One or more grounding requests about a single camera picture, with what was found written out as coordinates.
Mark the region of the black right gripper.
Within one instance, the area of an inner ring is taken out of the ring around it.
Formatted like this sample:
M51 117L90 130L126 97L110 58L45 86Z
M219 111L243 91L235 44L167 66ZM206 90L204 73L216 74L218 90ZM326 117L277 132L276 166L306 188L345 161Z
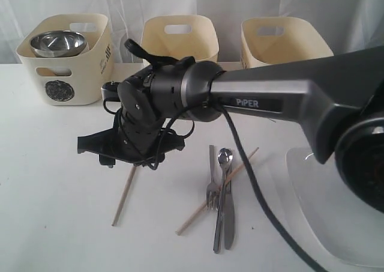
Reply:
M141 77L131 76L120 82L118 96L120 102L103 101L104 109L114 115L112 128L79 136L79 154L96 154L103 166L112 167L119 160L156 167L166 153L184 149L182 136L163 127L165 118L152 107Z

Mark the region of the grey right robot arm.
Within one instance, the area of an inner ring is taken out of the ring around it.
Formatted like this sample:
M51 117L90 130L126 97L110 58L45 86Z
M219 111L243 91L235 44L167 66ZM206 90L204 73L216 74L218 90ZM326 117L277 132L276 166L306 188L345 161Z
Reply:
M291 121L319 163L333 157L346 186L383 210L383 47L233 71L151 55L132 41L127 47L149 65L103 86L103 99L121 106L112 128L78 138L79 153L97 154L105 166L155 169L185 145L166 119L211 122L233 112Z

